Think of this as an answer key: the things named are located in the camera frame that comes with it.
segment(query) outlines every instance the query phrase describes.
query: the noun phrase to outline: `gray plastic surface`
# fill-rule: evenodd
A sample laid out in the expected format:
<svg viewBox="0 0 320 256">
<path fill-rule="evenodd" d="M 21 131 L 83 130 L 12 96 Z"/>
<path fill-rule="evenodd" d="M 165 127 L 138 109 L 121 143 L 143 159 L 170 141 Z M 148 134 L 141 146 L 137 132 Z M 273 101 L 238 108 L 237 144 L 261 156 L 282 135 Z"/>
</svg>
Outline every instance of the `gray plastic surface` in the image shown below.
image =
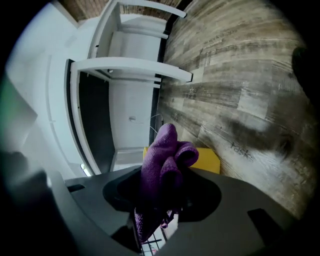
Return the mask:
<svg viewBox="0 0 320 256">
<path fill-rule="evenodd" d="M 77 233 L 82 233 L 81 239 L 104 241 L 101 251 L 93 248 L 90 255 L 104 255 L 105 252 L 109 255 L 137 255 L 109 237 L 118 228 L 126 225 L 129 213 L 116 211 L 105 201 L 102 194 L 106 183 L 133 171 L 136 167 L 65 182 L 67 186 L 75 184 L 85 186 L 85 189 L 72 193 L 71 198 L 74 199 L 72 208 L 77 208 L 76 210 L 71 210 L 70 205 L 61 206 L 65 214 L 70 215 L 71 211 L 75 211 L 72 213 L 73 218 L 65 217 L 70 229 L 74 231 L 77 229 Z M 254 253 L 262 249 L 264 243 L 248 216 L 250 210 L 264 209 L 283 230 L 289 228 L 295 221 L 285 209 L 251 184 L 204 170 L 192 170 L 220 188 L 221 202 L 204 220 L 179 223 L 178 230 L 157 252 L 158 256 L 241 256 Z M 77 215 L 81 215 L 81 219 L 86 219 L 88 226 L 84 228 L 84 224 L 81 224 L 84 229 L 77 225 L 75 227 L 74 222 L 79 219 Z"/>
</svg>

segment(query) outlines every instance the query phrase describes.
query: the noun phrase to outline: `purple cloth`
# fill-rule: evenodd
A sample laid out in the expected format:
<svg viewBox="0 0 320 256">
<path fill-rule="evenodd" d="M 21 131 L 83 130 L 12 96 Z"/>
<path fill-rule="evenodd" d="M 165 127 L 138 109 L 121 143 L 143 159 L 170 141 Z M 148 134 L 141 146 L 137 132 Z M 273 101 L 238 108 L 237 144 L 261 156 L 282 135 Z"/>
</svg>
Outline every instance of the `purple cloth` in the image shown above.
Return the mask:
<svg viewBox="0 0 320 256">
<path fill-rule="evenodd" d="M 139 203 L 134 210 L 138 238 L 148 240 L 162 225 L 167 227 L 180 211 L 178 194 L 183 184 L 179 166 L 192 166 L 199 157 L 191 142 L 178 141 L 176 127 L 163 125 L 142 163 Z"/>
</svg>

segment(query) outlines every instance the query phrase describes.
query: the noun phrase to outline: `wood grain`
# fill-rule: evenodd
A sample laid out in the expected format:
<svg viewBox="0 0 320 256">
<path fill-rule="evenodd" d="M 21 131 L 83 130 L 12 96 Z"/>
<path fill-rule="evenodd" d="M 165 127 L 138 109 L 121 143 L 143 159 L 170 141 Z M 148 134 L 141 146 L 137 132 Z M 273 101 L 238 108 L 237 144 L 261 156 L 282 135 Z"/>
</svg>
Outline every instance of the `wood grain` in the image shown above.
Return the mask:
<svg viewBox="0 0 320 256">
<path fill-rule="evenodd" d="M 223 175 L 247 181 L 301 218 L 316 186 L 319 121 L 291 67 L 303 46 L 263 0 L 194 0 L 164 61 L 193 81 L 162 81 L 158 112 L 178 137 L 212 148 Z"/>
<path fill-rule="evenodd" d="M 78 22 L 97 17 L 101 14 L 109 0 L 59 0 L 64 8 Z M 164 5 L 177 7 L 181 0 L 150 0 Z M 143 6 L 124 5 L 121 14 L 141 14 L 168 20 L 171 13 Z"/>
</svg>

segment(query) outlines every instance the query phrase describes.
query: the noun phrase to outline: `cabinet door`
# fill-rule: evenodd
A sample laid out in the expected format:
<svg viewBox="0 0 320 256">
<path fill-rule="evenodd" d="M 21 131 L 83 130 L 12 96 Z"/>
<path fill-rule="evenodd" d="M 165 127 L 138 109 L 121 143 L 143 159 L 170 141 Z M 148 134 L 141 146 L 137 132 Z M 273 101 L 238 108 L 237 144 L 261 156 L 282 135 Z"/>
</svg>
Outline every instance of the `cabinet door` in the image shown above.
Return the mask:
<svg viewBox="0 0 320 256">
<path fill-rule="evenodd" d="M 110 0 L 103 9 L 93 34 L 88 59 L 108 57 L 114 32 L 122 30 L 120 7 L 117 0 Z"/>
</svg>

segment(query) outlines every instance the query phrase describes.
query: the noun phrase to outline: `yellow sponge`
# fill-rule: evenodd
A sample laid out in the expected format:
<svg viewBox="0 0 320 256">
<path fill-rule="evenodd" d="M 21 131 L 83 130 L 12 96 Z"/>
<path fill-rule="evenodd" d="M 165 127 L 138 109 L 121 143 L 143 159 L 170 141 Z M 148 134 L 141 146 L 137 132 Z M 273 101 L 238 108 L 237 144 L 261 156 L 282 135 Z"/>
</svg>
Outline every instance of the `yellow sponge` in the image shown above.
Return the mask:
<svg viewBox="0 0 320 256">
<path fill-rule="evenodd" d="M 199 152 L 198 161 L 191 167 L 206 170 L 215 174 L 220 174 L 220 160 L 211 148 L 196 148 Z M 143 158 L 145 158 L 148 147 L 143 149 Z"/>
</svg>

